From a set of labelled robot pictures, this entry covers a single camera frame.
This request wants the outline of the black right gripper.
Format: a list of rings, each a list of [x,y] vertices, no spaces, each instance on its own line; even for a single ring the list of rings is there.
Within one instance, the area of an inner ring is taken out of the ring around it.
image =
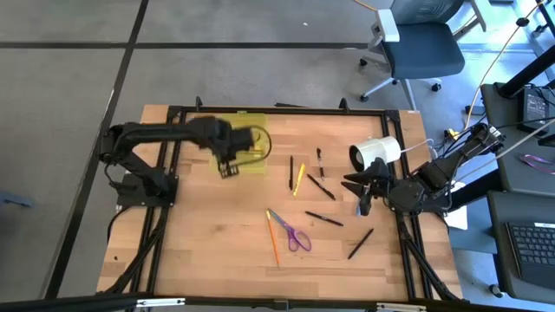
[[[389,168],[382,158],[375,158],[363,172],[351,173],[343,177],[353,183],[342,181],[341,185],[356,196],[360,196],[359,208],[362,216],[369,215],[372,198],[386,195],[390,181]]]

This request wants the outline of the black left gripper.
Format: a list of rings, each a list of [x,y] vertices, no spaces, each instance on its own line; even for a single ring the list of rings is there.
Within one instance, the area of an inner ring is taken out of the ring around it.
[[[214,155],[219,163],[219,173],[222,179],[238,175],[238,166],[228,164],[237,158],[238,152],[247,152],[254,147],[254,139],[250,127],[232,128],[225,120],[216,121],[216,135],[214,139]]]

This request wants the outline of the yellow translucent supply box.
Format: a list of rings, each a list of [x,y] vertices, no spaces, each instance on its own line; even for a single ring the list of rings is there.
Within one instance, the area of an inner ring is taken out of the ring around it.
[[[246,174],[264,174],[266,169],[263,157],[267,154],[269,148],[268,136],[258,127],[266,128],[268,117],[261,113],[238,112],[235,114],[216,114],[216,117],[228,121],[233,128],[254,126],[252,131],[254,147],[249,151],[241,151],[236,155],[236,159],[232,164],[238,164],[249,160],[255,160],[255,163],[245,164],[239,167],[240,173]]]

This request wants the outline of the yellow highlighter pen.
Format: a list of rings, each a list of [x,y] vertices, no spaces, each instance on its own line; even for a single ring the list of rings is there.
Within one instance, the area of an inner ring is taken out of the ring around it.
[[[305,163],[301,163],[301,166],[299,167],[299,170],[298,170],[296,183],[295,183],[294,188],[293,188],[293,196],[294,197],[297,196],[298,189],[300,187],[304,172],[305,172]]]

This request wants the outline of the orange pencil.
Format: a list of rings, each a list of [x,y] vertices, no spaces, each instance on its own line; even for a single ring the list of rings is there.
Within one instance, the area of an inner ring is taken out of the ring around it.
[[[274,252],[275,261],[276,261],[277,267],[280,268],[281,267],[281,260],[280,260],[279,254],[278,254],[277,240],[276,240],[275,232],[274,232],[272,222],[271,222],[270,211],[267,209],[265,211],[265,214],[266,214],[267,223],[268,223],[269,231],[270,231],[270,235],[271,235],[271,243],[272,243],[272,249],[273,249],[273,252]]]

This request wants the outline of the purple-handled scissors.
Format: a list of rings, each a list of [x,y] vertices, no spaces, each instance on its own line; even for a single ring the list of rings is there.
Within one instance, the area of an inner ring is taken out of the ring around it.
[[[268,212],[270,213],[270,216],[273,217],[287,232],[288,246],[290,251],[297,251],[299,248],[305,251],[311,251],[312,244],[309,236],[306,233],[294,229],[281,217],[279,217],[278,214],[272,209],[269,209]]]

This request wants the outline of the white spotlight lamp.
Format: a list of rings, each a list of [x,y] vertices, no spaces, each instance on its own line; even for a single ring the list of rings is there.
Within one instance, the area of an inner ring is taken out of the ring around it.
[[[349,159],[357,172],[362,172],[370,167],[377,158],[386,164],[398,160],[402,150],[396,138],[387,136],[383,138],[369,137],[362,143],[349,147]]]

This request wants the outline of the white paper sheet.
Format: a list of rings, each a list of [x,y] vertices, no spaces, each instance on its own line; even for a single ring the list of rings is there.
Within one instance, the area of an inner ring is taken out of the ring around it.
[[[443,221],[448,227],[466,231],[468,229],[467,206],[463,205],[452,212],[444,213]]]

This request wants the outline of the dark blue office chair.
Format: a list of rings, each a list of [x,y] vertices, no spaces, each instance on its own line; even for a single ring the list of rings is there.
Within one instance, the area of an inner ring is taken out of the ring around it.
[[[468,25],[452,31],[447,22],[466,2],[474,17]],[[410,82],[431,81],[431,89],[441,89],[441,78],[456,75],[465,66],[458,41],[471,29],[484,32],[493,28],[493,7],[488,0],[394,0],[388,9],[375,9],[372,39],[368,50],[382,55],[389,77],[360,95],[365,102],[389,83],[399,83],[409,106],[416,109]]]

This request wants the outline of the black side desk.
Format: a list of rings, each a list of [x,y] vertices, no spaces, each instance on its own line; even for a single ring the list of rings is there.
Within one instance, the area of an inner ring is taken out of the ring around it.
[[[506,136],[504,148],[496,152],[500,155],[527,136],[513,125],[517,122],[518,100],[500,96],[493,84],[484,84],[480,90],[489,123]],[[555,174],[542,172],[520,159],[521,155],[530,154],[555,162],[555,147],[540,146],[538,140],[531,137],[497,160],[500,182],[509,192],[555,198]]]

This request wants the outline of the purple ribbon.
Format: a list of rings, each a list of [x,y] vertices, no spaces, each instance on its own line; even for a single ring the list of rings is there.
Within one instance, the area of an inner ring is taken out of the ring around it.
[[[528,166],[550,175],[555,175],[555,161],[542,159],[531,154],[524,154],[519,159]]]

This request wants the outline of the dark grey laptop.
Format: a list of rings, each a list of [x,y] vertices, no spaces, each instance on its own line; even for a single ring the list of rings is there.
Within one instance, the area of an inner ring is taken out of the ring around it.
[[[555,198],[489,192],[486,200],[500,291],[555,305]]]

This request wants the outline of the black power adapter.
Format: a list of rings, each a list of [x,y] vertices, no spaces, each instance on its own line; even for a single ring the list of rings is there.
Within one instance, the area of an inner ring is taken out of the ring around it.
[[[524,88],[519,94],[517,128],[531,133],[546,124],[551,104],[540,88]]]

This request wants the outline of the grey object on floor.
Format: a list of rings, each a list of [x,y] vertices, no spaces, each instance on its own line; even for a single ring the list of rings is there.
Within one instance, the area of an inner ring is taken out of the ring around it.
[[[32,207],[35,202],[32,198],[17,195],[11,192],[0,191],[0,205],[20,205],[22,207]]]

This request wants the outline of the black aluminium table frame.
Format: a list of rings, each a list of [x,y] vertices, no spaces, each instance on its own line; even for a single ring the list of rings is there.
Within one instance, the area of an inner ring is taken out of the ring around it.
[[[404,302],[422,296],[427,286],[415,259],[402,251],[395,214],[382,201],[368,216],[355,212],[355,195],[341,185],[352,172],[349,147],[386,135],[402,135],[411,146],[407,164],[428,160],[423,124],[417,112],[319,110],[292,107],[190,107],[187,118],[201,115],[261,113],[272,143],[264,174],[239,173],[222,179],[207,150],[185,143],[176,158],[177,197],[170,208],[160,253],[151,253],[140,275],[140,289],[157,296],[238,299],[304,299]],[[320,178],[317,147],[325,179]],[[293,156],[297,196],[288,186]],[[312,175],[336,200],[320,190]],[[290,251],[285,229],[271,217],[281,260],[278,268],[265,211],[272,209],[294,229],[306,233],[311,251]],[[331,218],[337,226],[305,211]],[[349,253],[369,229],[360,250]]]

